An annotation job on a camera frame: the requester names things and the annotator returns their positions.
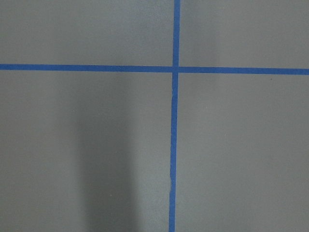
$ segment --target gray floor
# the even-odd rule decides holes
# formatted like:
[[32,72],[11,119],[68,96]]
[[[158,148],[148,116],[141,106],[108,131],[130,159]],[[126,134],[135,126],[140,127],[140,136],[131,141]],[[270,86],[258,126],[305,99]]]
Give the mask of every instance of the gray floor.
[[[307,0],[182,0],[180,65],[309,68]],[[0,63],[172,65],[173,1],[0,2]],[[177,232],[309,230],[309,77],[180,74]],[[0,231],[167,232],[171,73],[0,71]]]

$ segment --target horizontal blue line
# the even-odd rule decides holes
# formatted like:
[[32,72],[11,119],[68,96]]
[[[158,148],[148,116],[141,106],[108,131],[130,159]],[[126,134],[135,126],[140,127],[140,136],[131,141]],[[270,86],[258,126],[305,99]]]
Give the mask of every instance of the horizontal blue line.
[[0,64],[0,70],[171,73],[173,68],[167,66]]
[[137,73],[229,73],[309,75],[309,69],[232,68],[232,67],[171,67],[171,66],[117,66],[70,64],[0,64],[0,70],[28,71],[84,71],[84,72],[137,72]]
[[280,69],[280,68],[179,67],[178,72],[309,75],[309,69]]

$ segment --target blue tape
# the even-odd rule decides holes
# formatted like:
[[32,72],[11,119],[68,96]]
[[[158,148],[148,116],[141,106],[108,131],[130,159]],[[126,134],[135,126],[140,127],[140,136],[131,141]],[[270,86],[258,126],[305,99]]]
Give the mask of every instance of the blue tape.
[[171,73],[173,68],[167,66],[0,64],[0,70]]
[[178,71],[180,73],[309,75],[309,69],[279,69],[279,68],[179,67]]
[[176,167],[177,167],[177,107],[179,68],[180,0],[174,1],[173,74],[170,136],[169,232],[175,232]]

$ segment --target blue line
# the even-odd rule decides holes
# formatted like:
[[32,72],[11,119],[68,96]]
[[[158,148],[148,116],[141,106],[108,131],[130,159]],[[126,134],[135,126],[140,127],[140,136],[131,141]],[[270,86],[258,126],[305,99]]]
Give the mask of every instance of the blue line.
[[179,72],[180,73],[309,75],[309,69],[279,69],[279,68],[179,67]]
[[167,66],[0,64],[0,70],[171,73],[173,68]]
[[179,68],[180,0],[174,0],[173,74],[170,136],[169,232],[175,232],[176,167],[177,167],[177,107]]

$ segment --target vertical blue line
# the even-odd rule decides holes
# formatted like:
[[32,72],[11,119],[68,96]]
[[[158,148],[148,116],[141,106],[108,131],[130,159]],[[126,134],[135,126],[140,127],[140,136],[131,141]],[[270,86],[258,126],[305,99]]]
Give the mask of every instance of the vertical blue line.
[[170,130],[171,137],[170,137],[169,232],[175,232],[175,213],[176,213],[179,34],[180,34],[180,0],[174,0],[173,73],[172,73],[171,130]]

